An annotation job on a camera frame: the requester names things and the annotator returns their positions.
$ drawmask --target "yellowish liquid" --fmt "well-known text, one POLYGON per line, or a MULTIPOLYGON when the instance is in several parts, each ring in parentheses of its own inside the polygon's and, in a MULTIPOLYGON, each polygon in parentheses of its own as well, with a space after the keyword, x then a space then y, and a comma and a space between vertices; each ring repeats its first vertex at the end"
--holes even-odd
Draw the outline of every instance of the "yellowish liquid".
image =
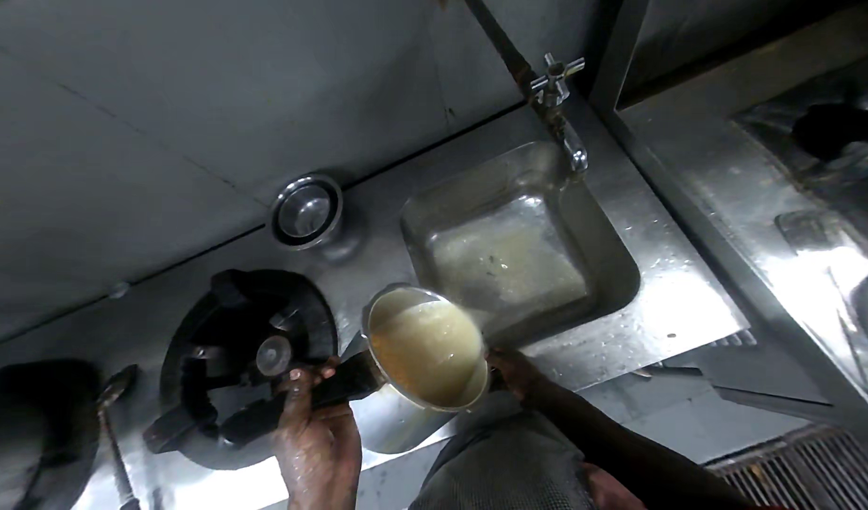
POLYGON ((407 308, 371 333, 378 362, 399 387, 435 406, 463 406, 484 353, 481 331, 452 303, 407 308))

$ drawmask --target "hand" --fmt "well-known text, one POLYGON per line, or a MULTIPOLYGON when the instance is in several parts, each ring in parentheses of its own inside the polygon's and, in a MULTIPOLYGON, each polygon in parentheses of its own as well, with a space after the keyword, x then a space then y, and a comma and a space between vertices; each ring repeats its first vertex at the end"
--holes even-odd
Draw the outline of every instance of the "hand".
POLYGON ((486 355, 487 363, 500 371, 503 380, 516 398, 524 402, 531 391, 544 382, 550 382, 535 365, 517 350, 492 348, 486 355))
POLYGON ((331 377, 338 358, 311 373, 296 368, 283 383, 285 410, 273 433, 273 453, 289 490, 289 507, 354 510, 361 439, 349 404, 312 412, 312 387, 331 377))

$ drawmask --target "right hand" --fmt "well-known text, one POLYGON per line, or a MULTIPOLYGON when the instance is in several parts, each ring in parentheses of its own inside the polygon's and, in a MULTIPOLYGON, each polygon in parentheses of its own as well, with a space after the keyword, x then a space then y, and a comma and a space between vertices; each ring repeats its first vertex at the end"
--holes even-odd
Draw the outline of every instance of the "right hand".
POLYGON ((549 379, 541 374, 524 354, 517 350, 492 348, 486 355, 487 364, 500 371, 506 386, 519 401, 530 397, 531 392, 549 379))

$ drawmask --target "sink basin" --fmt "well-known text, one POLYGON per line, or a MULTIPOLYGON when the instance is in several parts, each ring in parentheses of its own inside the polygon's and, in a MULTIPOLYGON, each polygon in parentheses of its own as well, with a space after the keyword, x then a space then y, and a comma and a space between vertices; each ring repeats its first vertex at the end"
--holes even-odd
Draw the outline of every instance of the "sink basin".
POLYGON ((521 347, 626 306, 640 273, 563 151, 538 142, 405 203, 419 283, 468 310, 491 346, 521 347))

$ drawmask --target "drain grate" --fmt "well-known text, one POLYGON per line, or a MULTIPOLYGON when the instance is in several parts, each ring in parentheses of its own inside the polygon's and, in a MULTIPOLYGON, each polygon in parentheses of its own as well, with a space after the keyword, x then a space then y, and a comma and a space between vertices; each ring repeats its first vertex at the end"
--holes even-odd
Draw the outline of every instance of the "drain grate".
POLYGON ((812 425, 705 464, 760 505, 868 510, 868 447, 812 425))

